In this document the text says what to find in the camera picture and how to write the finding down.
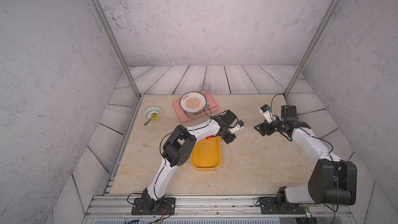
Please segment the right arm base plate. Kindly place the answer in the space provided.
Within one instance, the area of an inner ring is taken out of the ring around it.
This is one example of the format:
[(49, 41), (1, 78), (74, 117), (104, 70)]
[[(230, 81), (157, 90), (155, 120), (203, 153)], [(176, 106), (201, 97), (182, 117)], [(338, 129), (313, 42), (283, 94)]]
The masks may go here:
[(256, 207), (260, 208), (261, 214), (272, 215), (304, 215), (306, 209), (303, 205), (297, 203), (283, 202), (277, 197), (264, 197), (259, 198), (255, 204)]

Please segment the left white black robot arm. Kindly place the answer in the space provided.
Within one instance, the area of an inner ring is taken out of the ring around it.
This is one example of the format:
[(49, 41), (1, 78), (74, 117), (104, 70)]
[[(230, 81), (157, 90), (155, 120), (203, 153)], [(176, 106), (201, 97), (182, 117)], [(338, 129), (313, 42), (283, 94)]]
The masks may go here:
[(219, 136), (229, 144), (236, 139), (235, 132), (243, 127), (244, 122), (230, 110), (212, 116), (193, 127), (178, 125), (173, 132), (166, 135), (167, 140), (160, 147), (162, 156), (160, 168), (152, 183), (142, 193), (145, 206), (153, 209), (160, 204), (175, 171), (187, 162), (197, 142), (209, 136)]

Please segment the yellow plastic storage box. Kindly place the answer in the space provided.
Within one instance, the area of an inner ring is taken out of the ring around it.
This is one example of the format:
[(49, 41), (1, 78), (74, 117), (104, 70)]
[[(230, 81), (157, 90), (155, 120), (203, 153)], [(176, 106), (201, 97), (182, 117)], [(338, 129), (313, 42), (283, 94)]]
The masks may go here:
[(221, 165), (220, 138), (196, 142), (190, 156), (191, 165), (199, 171), (213, 171)]

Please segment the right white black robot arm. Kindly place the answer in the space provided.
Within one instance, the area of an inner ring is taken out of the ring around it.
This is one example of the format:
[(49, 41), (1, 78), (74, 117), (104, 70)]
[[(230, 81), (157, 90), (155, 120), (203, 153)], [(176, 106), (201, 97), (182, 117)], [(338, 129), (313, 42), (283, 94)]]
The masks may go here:
[(282, 106), (280, 117), (273, 115), (267, 104), (259, 112), (265, 120), (256, 125), (255, 130), (262, 136), (279, 133), (297, 143), (315, 166), (308, 183), (280, 188), (278, 197), (282, 203), (355, 204), (357, 167), (334, 154), (331, 143), (316, 137), (307, 123), (299, 121), (295, 106)]

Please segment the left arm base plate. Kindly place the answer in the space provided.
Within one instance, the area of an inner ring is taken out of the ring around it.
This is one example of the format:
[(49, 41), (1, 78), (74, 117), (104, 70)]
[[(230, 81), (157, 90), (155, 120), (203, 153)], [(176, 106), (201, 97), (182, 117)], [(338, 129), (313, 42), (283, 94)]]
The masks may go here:
[(162, 198), (157, 201), (136, 198), (133, 202), (131, 214), (137, 215), (174, 215), (176, 198)]

